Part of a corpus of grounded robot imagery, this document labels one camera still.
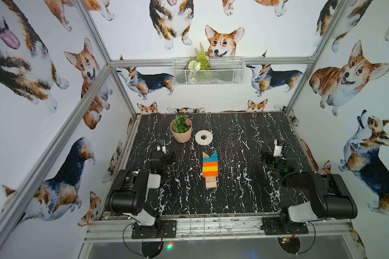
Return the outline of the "yellow rectangular block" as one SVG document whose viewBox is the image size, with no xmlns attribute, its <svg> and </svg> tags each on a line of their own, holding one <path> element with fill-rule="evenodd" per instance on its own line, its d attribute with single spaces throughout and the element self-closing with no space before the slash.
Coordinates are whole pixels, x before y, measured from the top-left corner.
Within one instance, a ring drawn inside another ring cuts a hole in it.
<svg viewBox="0 0 389 259">
<path fill-rule="evenodd" d="M 217 173 L 218 167 L 217 166 L 207 166 L 202 168 L 203 173 Z"/>
</svg>

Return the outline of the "blue rectangular block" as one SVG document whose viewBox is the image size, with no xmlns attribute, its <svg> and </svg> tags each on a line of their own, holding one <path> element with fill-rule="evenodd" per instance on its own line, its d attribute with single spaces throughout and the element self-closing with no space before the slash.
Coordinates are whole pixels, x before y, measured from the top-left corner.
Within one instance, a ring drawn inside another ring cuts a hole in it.
<svg viewBox="0 0 389 259">
<path fill-rule="evenodd" d="M 218 158 L 217 157 L 210 157 L 210 158 L 204 158 L 203 163 L 217 163 Z"/>
</svg>

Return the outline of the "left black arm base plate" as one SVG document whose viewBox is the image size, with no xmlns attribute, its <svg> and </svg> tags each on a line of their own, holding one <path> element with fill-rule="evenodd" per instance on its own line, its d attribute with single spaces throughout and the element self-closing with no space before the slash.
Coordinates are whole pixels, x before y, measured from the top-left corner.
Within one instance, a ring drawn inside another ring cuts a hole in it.
<svg viewBox="0 0 389 259">
<path fill-rule="evenodd" d="M 177 230 L 176 220 L 156 221 L 153 226 L 141 226 L 134 223 L 132 239 L 175 238 Z"/>
</svg>

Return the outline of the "orange rectangular block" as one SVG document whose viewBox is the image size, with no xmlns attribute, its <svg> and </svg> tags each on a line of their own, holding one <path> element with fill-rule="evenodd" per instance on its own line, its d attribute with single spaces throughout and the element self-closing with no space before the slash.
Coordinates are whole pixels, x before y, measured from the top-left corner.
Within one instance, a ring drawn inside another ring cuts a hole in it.
<svg viewBox="0 0 389 259">
<path fill-rule="evenodd" d="M 202 177 L 203 178 L 206 178 L 206 177 L 218 177 L 218 171 L 203 172 L 202 173 Z"/>
<path fill-rule="evenodd" d="M 218 166 L 218 162 L 203 163 L 203 167 L 217 167 L 217 166 Z"/>
</svg>

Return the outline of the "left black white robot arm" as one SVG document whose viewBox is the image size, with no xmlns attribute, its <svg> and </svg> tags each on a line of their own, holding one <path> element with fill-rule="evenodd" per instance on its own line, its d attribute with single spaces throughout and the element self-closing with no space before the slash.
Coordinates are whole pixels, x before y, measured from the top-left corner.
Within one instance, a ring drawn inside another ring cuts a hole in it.
<svg viewBox="0 0 389 259">
<path fill-rule="evenodd" d="M 175 159 L 174 151 L 153 151 L 147 170 L 121 169 L 105 200 L 105 210 L 125 215 L 141 227 L 159 229 L 159 215 L 147 206 L 146 201 L 150 190 L 161 187 L 166 168 Z"/>
</svg>

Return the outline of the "teal triangle block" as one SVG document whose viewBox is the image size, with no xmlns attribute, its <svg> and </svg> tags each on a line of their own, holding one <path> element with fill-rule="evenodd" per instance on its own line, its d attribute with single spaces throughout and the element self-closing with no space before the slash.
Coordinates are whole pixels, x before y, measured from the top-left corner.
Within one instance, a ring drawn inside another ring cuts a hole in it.
<svg viewBox="0 0 389 259">
<path fill-rule="evenodd" d="M 217 152 L 214 151 L 214 152 L 211 154 L 210 158 L 218 158 Z"/>
</svg>

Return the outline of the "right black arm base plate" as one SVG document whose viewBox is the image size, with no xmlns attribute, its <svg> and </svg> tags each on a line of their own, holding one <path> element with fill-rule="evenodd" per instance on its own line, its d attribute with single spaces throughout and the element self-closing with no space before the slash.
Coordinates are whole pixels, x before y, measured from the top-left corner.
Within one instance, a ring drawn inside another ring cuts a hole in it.
<svg viewBox="0 0 389 259">
<path fill-rule="evenodd" d="M 262 218 L 260 229 L 266 235 L 293 235 L 308 234 L 309 230 L 305 223 L 292 222 L 279 217 Z"/>
</svg>

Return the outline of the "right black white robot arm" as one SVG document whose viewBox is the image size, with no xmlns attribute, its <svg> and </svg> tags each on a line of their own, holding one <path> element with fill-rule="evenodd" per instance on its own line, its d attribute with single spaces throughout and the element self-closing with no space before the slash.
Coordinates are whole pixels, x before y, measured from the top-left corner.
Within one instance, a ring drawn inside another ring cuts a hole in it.
<svg viewBox="0 0 389 259">
<path fill-rule="evenodd" d="M 357 217 L 357 205 L 340 175 L 304 172 L 296 167 L 295 159 L 274 156 L 268 151 L 262 151 L 261 159 L 273 166 L 279 177 L 279 185 L 308 191 L 307 202 L 282 208 L 280 217 L 285 222 L 306 223 Z"/>
</svg>

